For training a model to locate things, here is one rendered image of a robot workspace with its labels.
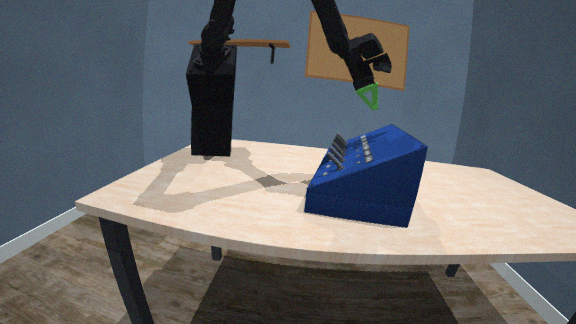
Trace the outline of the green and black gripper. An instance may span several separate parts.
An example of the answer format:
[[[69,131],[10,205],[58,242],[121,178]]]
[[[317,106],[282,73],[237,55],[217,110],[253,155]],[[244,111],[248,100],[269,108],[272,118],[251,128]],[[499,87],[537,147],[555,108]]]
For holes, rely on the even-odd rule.
[[[353,79],[353,85],[355,87],[356,93],[359,97],[370,107],[370,109],[377,110],[378,109],[378,83],[374,82],[374,76],[370,75],[368,77],[362,78],[360,71],[357,67],[357,63],[362,62],[358,61],[354,64],[348,66],[349,72]],[[360,80],[359,80],[360,79]],[[364,81],[364,79],[366,81]],[[371,79],[371,80],[370,80]],[[357,81],[358,80],[358,81]],[[370,81],[369,81],[370,80]],[[355,82],[357,81],[357,82]],[[362,82],[361,82],[362,81]],[[363,84],[362,84],[363,83]],[[371,85],[372,84],[372,85]],[[363,85],[363,86],[362,86]],[[359,87],[359,88],[358,88]],[[373,89],[373,90],[372,90]],[[366,98],[364,92],[372,91],[372,103]]]

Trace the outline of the blue switch panel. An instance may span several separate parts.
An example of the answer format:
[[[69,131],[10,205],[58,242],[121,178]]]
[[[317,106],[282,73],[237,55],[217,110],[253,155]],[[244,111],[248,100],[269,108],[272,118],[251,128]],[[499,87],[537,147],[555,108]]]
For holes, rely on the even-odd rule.
[[[408,228],[428,146],[392,124],[347,141],[336,135],[304,212]]]

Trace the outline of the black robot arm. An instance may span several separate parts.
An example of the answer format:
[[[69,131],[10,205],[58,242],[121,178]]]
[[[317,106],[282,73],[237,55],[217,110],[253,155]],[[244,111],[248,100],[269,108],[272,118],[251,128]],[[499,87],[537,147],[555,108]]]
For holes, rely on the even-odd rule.
[[[373,75],[369,65],[371,63],[374,63],[373,70],[391,73],[392,65],[388,54],[377,56],[383,53],[383,48],[373,33],[350,40],[335,0],[311,1],[321,22],[330,50],[338,54],[341,59],[344,58],[347,67],[365,58],[365,61],[356,64],[362,78]],[[194,66],[215,72],[231,53],[231,49],[225,47],[224,43],[231,39],[229,34],[233,34],[235,31],[232,16],[235,2],[236,0],[214,0],[210,20],[201,33],[200,54],[193,61]],[[349,39],[348,42],[347,39]]]

